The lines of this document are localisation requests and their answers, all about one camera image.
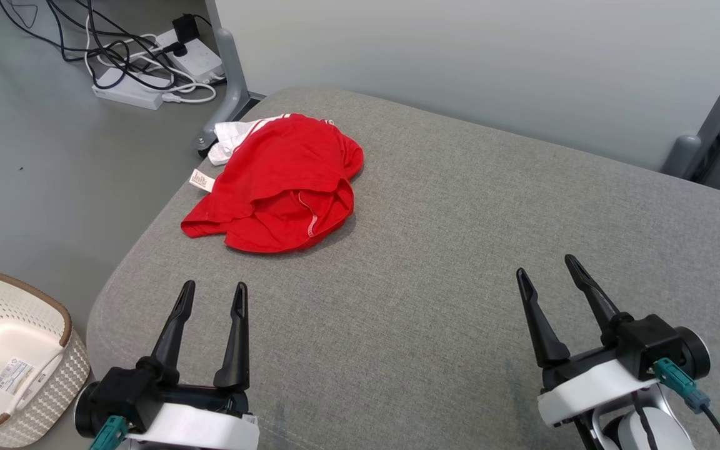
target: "gray sofa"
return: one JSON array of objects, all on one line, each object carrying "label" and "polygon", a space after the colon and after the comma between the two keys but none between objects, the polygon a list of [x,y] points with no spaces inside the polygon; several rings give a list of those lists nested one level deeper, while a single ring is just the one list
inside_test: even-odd
[{"label": "gray sofa", "polygon": [[[97,377],[151,351],[194,279],[179,370],[210,384],[245,281],[260,448],[582,448],[573,425],[538,416],[515,279],[526,268],[572,354],[597,347],[572,253],[622,310],[705,339],[700,387],[720,418],[720,191],[336,89],[285,89],[245,120],[288,112],[335,120],[364,149],[354,216],[308,251],[240,253],[183,236],[203,196],[183,185],[92,310]],[[703,415],[674,407],[697,448],[720,448]]]}]

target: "gray floor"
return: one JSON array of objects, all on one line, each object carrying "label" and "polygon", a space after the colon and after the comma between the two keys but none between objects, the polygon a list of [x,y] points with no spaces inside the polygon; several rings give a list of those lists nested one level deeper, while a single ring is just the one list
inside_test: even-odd
[{"label": "gray floor", "polygon": [[[54,18],[36,3],[34,32],[56,39]],[[80,6],[58,4],[85,21]],[[167,31],[183,12],[207,15],[203,2],[183,0],[111,0],[95,8],[132,33]],[[31,18],[29,9],[21,12]],[[84,46],[84,32],[66,29],[66,45]],[[213,46],[209,30],[200,30]],[[0,271],[65,304],[84,336],[109,274],[201,162],[189,141],[217,105],[149,111],[97,99],[83,64],[63,62],[0,10]],[[29,448],[90,443],[66,412]]]}]

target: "clothing label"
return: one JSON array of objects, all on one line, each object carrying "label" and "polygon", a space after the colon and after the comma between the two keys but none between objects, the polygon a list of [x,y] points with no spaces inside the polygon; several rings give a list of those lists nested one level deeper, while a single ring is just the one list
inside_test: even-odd
[{"label": "clothing label", "polygon": [[32,366],[18,358],[12,358],[0,372],[0,389],[15,395],[24,379],[32,373]]},{"label": "clothing label", "polygon": [[205,191],[212,192],[215,179],[206,176],[198,169],[194,169],[194,173],[191,174],[191,179],[189,179],[188,182],[199,189],[204,189]]}]

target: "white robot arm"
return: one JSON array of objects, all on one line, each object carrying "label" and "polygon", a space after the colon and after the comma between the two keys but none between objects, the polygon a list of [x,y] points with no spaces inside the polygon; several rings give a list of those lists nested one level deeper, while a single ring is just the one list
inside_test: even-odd
[{"label": "white robot arm", "polygon": [[260,429],[249,412],[249,294],[237,284],[222,368],[209,386],[179,384],[177,360],[191,316],[195,283],[182,287],[151,356],[134,369],[112,367],[74,408],[77,432],[92,450],[257,450]]},{"label": "white robot arm", "polygon": [[[526,271],[516,273],[532,349],[543,371],[537,397],[543,421],[555,427],[573,423],[586,450],[692,450],[666,396],[671,387],[695,413],[705,412],[714,421],[709,398],[694,382],[711,369],[702,339],[655,314],[634,319],[618,311],[572,254],[566,255],[566,265],[602,330],[602,347],[575,356],[538,306]],[[604,414],[623,408],[629,411],[601,423]]]}]

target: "white power strip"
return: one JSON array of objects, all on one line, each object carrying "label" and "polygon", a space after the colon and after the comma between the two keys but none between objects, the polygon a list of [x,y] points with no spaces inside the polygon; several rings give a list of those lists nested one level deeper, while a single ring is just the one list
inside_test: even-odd
[{"label": "white power strip", "polygon": [[[167,48],[172,43],[177,42],[177,32],[173,29],[166,31],[157,37],[157,45],[161,48]],[[185,44],[188,53],[185,56],[174,56],[174,52],[169,51],[168,57],[174,62],[180,71],[191,75],[199,83],[210,83],[216,77],[224,76],[224,68],[221,64],[221,58],[214,53],[198,38]]]},{"label": "white power strip", "polygon": [[[121,69],[112,67],[98,79],[100,86],[107,86],[115,83],[123,72]],[[140,79],[153,86],[168,86],[171,80],[158,79],[147,74],[140,74]],[[114,102],[126,103],[127,105],[140,106],[149,110],[157,110],[163,104],[163,92],[153,91],[150,87],[125,76],[120,83],[109,89],[92,87],[94,94],[100,99],[113,100]]]}]

